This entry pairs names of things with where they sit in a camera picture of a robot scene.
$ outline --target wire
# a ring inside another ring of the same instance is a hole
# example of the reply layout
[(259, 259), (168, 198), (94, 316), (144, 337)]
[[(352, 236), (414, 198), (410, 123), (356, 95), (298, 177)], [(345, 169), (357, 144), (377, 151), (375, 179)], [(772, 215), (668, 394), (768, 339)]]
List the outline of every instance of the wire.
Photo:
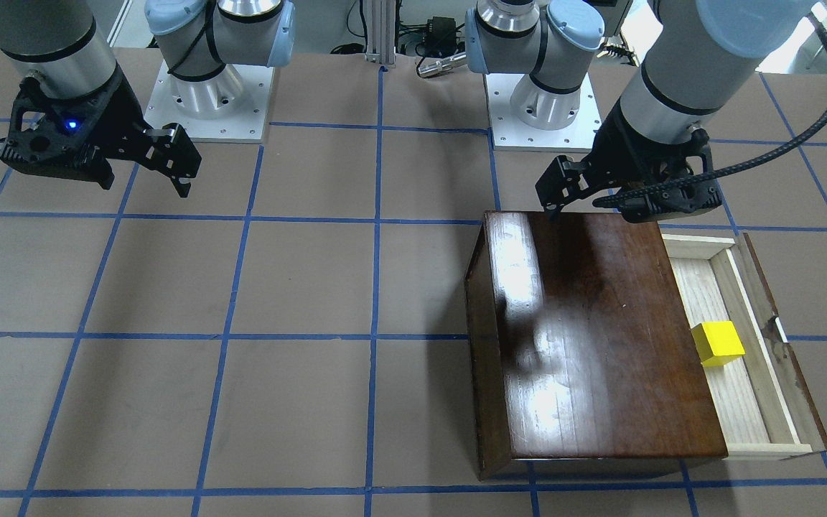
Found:
[(362, 39), (365, 40), (365, 48), (368, 49), (368, 27), (365, 26), (365, 13), (362, 7), (363, 0), (359, 0), (359, 19), (362, 20)]
[(365, 38), (365, 36), (353, 32), (353, 29), (350, 28), (350, 15), (353, 14), (353, 7), (357, 4), (358, 1), (359, 0), (354, 0), (354, 2), (350, 4), (350, 9), (347, 9), (347, 32), (356, 36), (357, 38)]
[(416, 63), (416, 68), (413, 69), (413, 71), (416, 72), (417, 78), (428, 79), (424, 78), (423, 75), (420, 75), (420, 67), (423, 66), (423, 62), (426, 61), (426, 56), (428, 56), (430, 52), (433, 52), (433, 50), (435, 50), (440, 43), (445, 42), (446, 39), (449, 39), (449, 36), (455, 36), (459, 30), (462, 30), (463, 26), (465, 26), (465, 24), (462, 23), (462, 25), (455, 27), (455, 29), (449, 30), (445, 35), (443, 35), (442, 38), (437, 39), (432, 45), (429, 46), (428, 49), (424, 50), (423, 57), (420, 58), (420, 62)]
[(190, 57), (190, 53), (193, 52), (195, 48), (197, 48), (197, 43), (200, 43), (200, 40), (203, 38), (203, 35), (206, 34), (206, 31), (210, 28), (210, 23), (212, 23), (212, 10), (215, 9), (216, 2), (215, 0), (210, 0), (210, 2), (206, 3), (206, 6), (203, 9), (206, 9), (206, 21), (203, 23), (203, 27), (200, 27), (200, 32), (197, 33), (197, 36), (193, 39), (193, 42), (190, 42), (190, 46), (187, 47), (187, 50), (184, 51), (184, 55), (181, 56), (179, 60), (174, 64), (174, 66), (168, 67), (168, 73), (174, 73), (175, 70), (180, 68), (180, 65), (184, 64), (184, 61), (187, 61), (187, 58)]
[[(821, 40), (821, 46), (823, 46), (823, 49), (825, 49), (825, 53), (827, 53), (827, 30), (825, 30), (825, 27), (821, 25), (821, 22), (818, 21), (817, 17), (815, 17), (815, 14), (809, 13), (806, 17), (815, 26), (818, 39)], [(594, 207), (597, 208), (615, 208), (618, 206), (621, 200), (627, 200), (631, 197), (640, 197), (647, 194), (662, 192), (664, 190), (675, 189), (676, 187), (685, 187), (687, 185), (693, 185), (695, 183), (700, 183), (703, 181), (716, 180), (719, 177), (729, 176), (730, 174), (736, 174), (738, 172), (748, 170), (749, 168), (762, 166), (762, 164), (767, 164), (771, 160), (777, 159), (781, 156), (784, 156), (784, 154), (790, 153), (790, 151), (794, 150), (795, 148), (803, 144), (804, 141), (807, 141), (809, 138), (813, 137), (813, 135), (817, 134), (818, 130), (821, 130), (821, 128), (825, 127), (825, 124), (827, 124), (827, 108), (825, 108), (823, 114), (821, 114), (820, 117), (818, 117), (818, 120), (813, 122), (813, 125), (810, 125), (810, 127), (808, 127), (806, 131), (801, 132), (801, 134), (798, 134), (797, 136), (793, 137), (786, 144), (781, 145), (781, 147), (768, 151), (767, 153), (762, 154), (762, 156), (760, 157), (755, 157), (751, 160), (746, 160), (742, 163), (735, 164), (734, 166), (723, 167), (720, 170), (716, 170), (714, 172), (706, 174), (697, 174), (696, 176), (680, 177), (680, 179), (666, 181), (658, 185), (650, 185), (647, 187), (641, 187), (641, 189), (629, 190), (627, 192), (618, 192), (617, 194), (611, 196), (598, 197), (598, 199), (593, 200), (592, 204)]]

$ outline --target wooden drawer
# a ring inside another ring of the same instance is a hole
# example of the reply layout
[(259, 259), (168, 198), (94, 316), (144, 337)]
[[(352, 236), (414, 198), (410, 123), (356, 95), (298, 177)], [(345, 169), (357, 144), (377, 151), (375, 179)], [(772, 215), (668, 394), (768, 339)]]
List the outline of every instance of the wooden drawer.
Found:
[(827, 436), (787, 343), (748, 236), (663, 236), (690, 326), (731, 320), (745, 356), (705, 368), (728, 459), (827, 450)]
[[(465, 278), (480, 477), (522, 462), (655, 477), (827, 449), (746, 238), (666, 236), (613, 213), (486, 213)], [(691, 336), (732, 320), (744, 359)]]

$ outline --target yellow cube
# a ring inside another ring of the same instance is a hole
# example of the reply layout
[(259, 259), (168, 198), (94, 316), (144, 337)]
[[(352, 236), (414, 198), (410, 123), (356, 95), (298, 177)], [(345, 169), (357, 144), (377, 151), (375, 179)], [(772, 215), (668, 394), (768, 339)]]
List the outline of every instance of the yellow cube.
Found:
[(745, 355), (732, 321), (705, 321), (692, 328), (691, 334), (703, 366), (723, 366)]

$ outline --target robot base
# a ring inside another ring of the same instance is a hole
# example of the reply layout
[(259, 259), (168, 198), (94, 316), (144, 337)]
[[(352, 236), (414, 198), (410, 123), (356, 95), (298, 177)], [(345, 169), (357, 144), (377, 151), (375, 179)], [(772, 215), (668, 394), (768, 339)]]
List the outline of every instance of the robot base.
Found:
[(493, 128), (493, 147), (501, 151), (554, 151), (587, 153), (592, 150), (595, 131), (602, 125), (589, 76), (583, 79), (583, 97), (573, 124), (554, 131), (533, 128), (519, 120), (509, 103), (521, 73), (486, 75), (487, 106)]
[(162, 62), (151, 91), (149, 105), (145, 109), (145, 121), (152, 127), (160, 128), (170, 122), (177, 122), (187, 129), (190, 140), (221, 141), (232, 144), (261, 144), (266, 134), (271, 92), (273, 90), (273, 68), (266, 66), (234, 65), (242, 76), (244, 89), (250, 97), (244, 99), (238, 111), (232, 116), (204, 120), (188, 116), (177, 107), (168, 79), (168, 65)]

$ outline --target glossy wood surface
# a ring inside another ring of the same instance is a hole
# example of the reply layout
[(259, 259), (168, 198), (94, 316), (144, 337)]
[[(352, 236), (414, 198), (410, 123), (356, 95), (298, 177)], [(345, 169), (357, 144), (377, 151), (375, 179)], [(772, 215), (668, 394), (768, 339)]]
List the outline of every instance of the glossy wood surface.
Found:
[(726, 455), (657, 225), (487, 213), (466, 288), (485, 477), (506, 457)]

